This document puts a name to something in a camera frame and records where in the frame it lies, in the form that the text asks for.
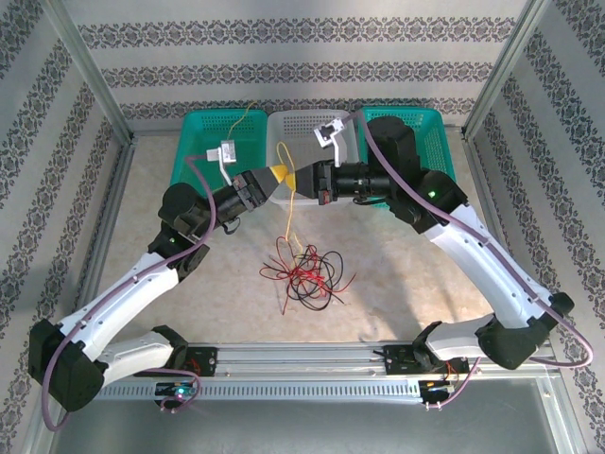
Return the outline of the aluminium frame side rail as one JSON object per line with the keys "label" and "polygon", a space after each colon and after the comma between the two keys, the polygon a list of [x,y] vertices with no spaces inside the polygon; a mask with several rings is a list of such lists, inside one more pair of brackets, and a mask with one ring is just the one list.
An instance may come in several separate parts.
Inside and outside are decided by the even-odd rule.
{"label": "aluminium frame side rail", "polygon": [[88,252],[84,259],[73,309],[79,309],[88,304],[98,292],[137,143],[138,137],[132,136],[115,157]]}

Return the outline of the aluminium frame post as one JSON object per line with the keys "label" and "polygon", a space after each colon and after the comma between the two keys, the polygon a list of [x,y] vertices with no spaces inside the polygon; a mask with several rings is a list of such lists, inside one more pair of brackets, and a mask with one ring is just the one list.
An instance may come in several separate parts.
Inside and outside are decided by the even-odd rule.
{"label": "aluminium frame post", "polygon": [[67,8],[61,0],[40,0],[40,3],[78,71],[90,86],[101,109],[112,124],[120,143],[129,144],[133,132]]}
{"label": "aluminium frame post", "polygon": [[502,86],[521,58],[530,36],[541,23],[546,10],[553,3],[554,0],[527,0],[509,39],[494,64],[491,74],[478,95],[475,106],[461,127],[464,140],[468,140],[476,134],[483,119],[497,99]]}

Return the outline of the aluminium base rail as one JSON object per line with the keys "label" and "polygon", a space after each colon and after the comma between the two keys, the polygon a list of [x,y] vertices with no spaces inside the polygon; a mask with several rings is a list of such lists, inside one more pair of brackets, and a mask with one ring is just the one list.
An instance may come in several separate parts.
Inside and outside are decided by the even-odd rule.
{"label": "aluminium base rail", "polygon": [[385,375],[462,376],[472,362],[448,359],[424,368],[409,342],[191,344],[181,366],[202,377],[328,378]]}

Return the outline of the teal plastic basket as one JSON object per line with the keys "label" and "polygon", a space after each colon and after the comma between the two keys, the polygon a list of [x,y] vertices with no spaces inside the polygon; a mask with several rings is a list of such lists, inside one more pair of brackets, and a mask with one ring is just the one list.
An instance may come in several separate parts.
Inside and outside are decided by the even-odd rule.
{"label": "teal plastic basket", "polygon": [[428,108],[404,106],[364,107],[358,112],[359,151],[363,162],[381,166],[370,147],[371,136],[384,158],[411,187],[438,171],[456,178],[441,114]]}
{"label": "teal plastic basket", "polygon": [[267,122],[267,114],[254,109],[210,109],[188,113],[183,119],[170,183],[188,183],[204,195],[197,172],[186,163],[188,157],[199,156],[194,162],[195,168],[212,190],[222,188],[225,182],[218,163],[206,160],[206,150],[217,148],[223,140],[234,140],[235,143],[237,161],[227,165],[230,176],[265,166]]}

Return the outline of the small circuit board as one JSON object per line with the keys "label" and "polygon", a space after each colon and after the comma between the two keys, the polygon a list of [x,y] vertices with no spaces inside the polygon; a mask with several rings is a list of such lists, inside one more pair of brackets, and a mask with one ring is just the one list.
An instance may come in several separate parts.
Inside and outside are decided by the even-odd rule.
{"label": "small circuit board", "polygon": [[155,385],[154,395],[157,398],[179,397],[188,398],[197,391],[196,385],[190,381],[158,382]]}
{"label": "small circuit board", "polygon": [[419,382],[421,397],[446,399],[456,389],[457,384],[449,380],[421,380]]}

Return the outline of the white plastic basket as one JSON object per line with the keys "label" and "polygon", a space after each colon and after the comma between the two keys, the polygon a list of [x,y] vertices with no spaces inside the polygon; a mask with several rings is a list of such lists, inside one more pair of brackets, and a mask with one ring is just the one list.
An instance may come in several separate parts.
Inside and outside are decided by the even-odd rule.
{"label": "white plastic basket", "polygon": [[[348,116],[347,111],[312,109],[290,110],[271,113],[268,116],[266,166],[275,166],[281,163],[278,153],[278,142],[284,142],[289,150],[295,169],[311,165],[317,161],[334,158],[334,148],[322,148],[314,129],[327,124],[335,118]],[[353,121],[346,123],[343,133],[338,135],[346,144],[346,153],[339,152],[343,163],[357,163],[360,161],[357,139]],[[269,201],[280,206],[283,210],[289,209],[291,190],[285,183],[270,196]],[[294,208],[307,208],[317,205],[317,200],[305,198],[299,194],[294,196]]]}

